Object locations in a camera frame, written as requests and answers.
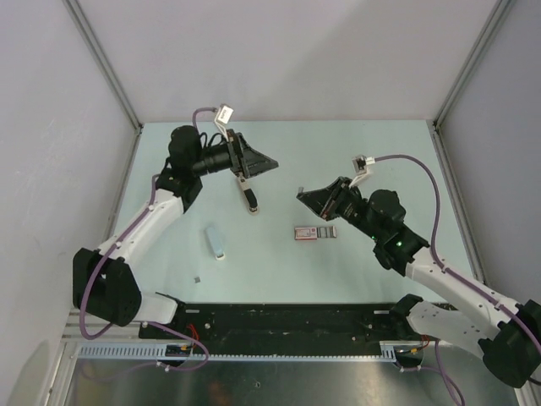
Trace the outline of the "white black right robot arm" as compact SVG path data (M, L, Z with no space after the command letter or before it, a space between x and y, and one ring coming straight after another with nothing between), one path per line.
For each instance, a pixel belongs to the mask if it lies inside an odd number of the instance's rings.
M378 189L369 198L340 177L323 189L300 189L297 198L317 217L341 218L374 241L374 255L386 269L438 294L452 310L414 295L402 298L390 318L400 339L415 333L440 338L480 358L500 381L524 386L540 366L540 305L521 304L465 277L437 261L427 240L404 222L406 210L398 194Z

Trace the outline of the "black beige stapler base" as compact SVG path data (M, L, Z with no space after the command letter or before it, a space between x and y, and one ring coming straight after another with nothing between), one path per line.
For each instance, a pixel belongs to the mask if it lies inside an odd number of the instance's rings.
M248 180L243 175L237 176L238 186L246 203L248 212L251 215L257 215L260 212L257 197L251 188Z

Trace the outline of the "aluminium frame rail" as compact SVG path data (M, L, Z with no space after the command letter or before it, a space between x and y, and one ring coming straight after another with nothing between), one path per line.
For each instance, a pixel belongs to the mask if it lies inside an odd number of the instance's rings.
M89 334L97 334L108 321L90 314L85 315L85 327ZM72 309L63 329L62 340L66 342L83 342L85 338L79 328L79 310ZM112 325L103 335L92 340L98 342L127 342L139 340L139 323L130 323L127 326Z

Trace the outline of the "light blue stapler cover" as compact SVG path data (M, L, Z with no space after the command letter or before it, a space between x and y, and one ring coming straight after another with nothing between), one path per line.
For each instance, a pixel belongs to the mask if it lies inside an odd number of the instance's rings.
M205 229L205 236L207 238L210 249L212 250L213 255L217 261L222 261L225 259L225 250L221 237L216 229L212 226L209 226Z

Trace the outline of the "red white staple box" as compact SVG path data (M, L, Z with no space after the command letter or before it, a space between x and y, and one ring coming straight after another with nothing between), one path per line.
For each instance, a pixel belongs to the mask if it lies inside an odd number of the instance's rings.
M336 239L337 230L334 225L331 226L308 226L295 227L294 239L296 241L315 241L318 239Z

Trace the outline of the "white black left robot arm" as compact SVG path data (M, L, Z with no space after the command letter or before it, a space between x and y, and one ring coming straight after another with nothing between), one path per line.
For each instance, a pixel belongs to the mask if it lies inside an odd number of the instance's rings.
M73 258L73 303L79 309L79 327L86 315L109 326L132 322L157 322L167 337L181 336L186 316L177 311L178 301L165 294L142 291L135 268L161 234L197 199L202 177L223 170L239 178L253 178L279 166L252 148L232 129L215 145L205 145L193 125L174 129L163 169L151 179L150 198L131 223L94 250L82 248Z

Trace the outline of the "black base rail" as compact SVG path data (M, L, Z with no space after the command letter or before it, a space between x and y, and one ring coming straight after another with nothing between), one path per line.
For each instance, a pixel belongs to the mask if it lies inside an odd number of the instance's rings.
M142 327L143 339L197 337L213 355L379 355L380 343L422 337L384 304L181 304L168 329Z

